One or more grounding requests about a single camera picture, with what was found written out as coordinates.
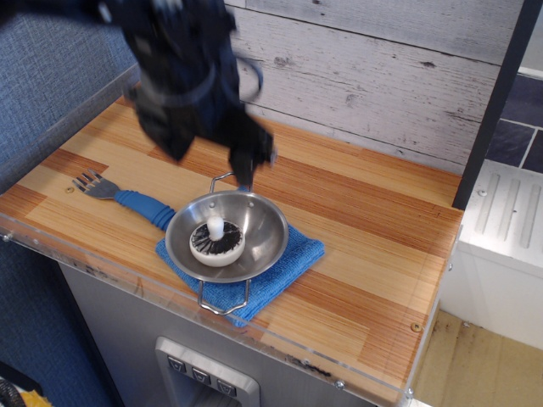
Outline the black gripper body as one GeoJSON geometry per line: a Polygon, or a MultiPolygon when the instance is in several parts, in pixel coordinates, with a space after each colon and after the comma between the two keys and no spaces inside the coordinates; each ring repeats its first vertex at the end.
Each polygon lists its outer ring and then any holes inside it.
{"type": "Polygon", "coordinates": [[[192,116],[198,125],[195,138],[201,137],[229,149],[248,148],[257,155],[259,165],[271,163],[277,155],[273,136],[247,114],[239,98],[239,86],[236,75],[223,76],[214,80],[208,92],[196,98],[185,93],[168,95],[161,100],[144,82],[130,89],[127,96],[141,127],[143,114],[192,116]]]}

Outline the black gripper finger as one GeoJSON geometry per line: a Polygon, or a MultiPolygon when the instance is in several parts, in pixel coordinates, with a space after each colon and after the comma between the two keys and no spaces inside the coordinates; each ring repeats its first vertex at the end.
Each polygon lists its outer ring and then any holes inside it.
{"type": "Polygon", "coordinates": [[[143,114],[142,128],[147,136],[175,161],[183,159],[198,133],[194,117],[180,114],[143,114]]]}
{"type": "Polygon", "coordinates": [[[259,161],[255,152],[248,148],[230,149],[229,163],[240,185],[250,187],[254,182],[259,161]]]}

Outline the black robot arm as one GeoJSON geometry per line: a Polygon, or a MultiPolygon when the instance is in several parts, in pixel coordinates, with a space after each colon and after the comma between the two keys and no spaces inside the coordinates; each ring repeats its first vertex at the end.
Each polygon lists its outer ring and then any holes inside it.
{"type": "Polygon", "coordinates": [[[272,135],[246,112],[231,45],[236,22],[222,1],[3,1],[1,21],[17,13],[48,14],[123,32],[141,71],[129,91],[139,124],[172,159],[195,137],[229,148],[239,184],[273,163],[272,135]]]}

